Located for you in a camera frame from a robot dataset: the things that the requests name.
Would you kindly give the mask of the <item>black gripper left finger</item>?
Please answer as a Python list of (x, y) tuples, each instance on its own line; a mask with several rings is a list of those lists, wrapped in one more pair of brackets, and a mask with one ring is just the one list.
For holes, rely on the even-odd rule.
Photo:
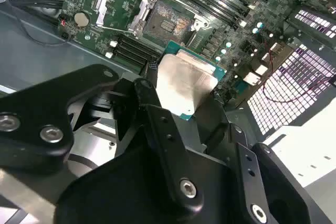
[(106, 93), (123, 142), (139, 123), (131, 142), (151, 149), (145, 186), (151, 194), (182, 210), (204, 204), (190, 160), (170, 111), (161, 107), (146, 79), (121, 80), (103, 65), (91, 65), (1, 98), (1, 167), (32, 173), (59, 171), (74, 144), (73, 131), (89, 120), (88, 103)]

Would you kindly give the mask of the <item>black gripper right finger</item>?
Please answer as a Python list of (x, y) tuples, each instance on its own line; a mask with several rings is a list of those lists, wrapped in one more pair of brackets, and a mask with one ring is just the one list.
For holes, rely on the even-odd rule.
[(228, 167), (230, 223), (312, 223), (307, 192), (269, 147), (248, 145), (212, 95), (199, 106), (199, 132), (205, 153)]

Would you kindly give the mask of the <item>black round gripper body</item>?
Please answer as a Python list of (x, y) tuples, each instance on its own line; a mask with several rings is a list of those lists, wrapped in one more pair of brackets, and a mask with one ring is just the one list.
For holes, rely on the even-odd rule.
[[(204, 206), (188, 223), (242, 223), (238, 196), (223, 163), (187, 152), (204, 192)], [(54, 223), (182, 223), (163, 175), (149, 150), (140, 146), (69, 185), (59, 198)]]

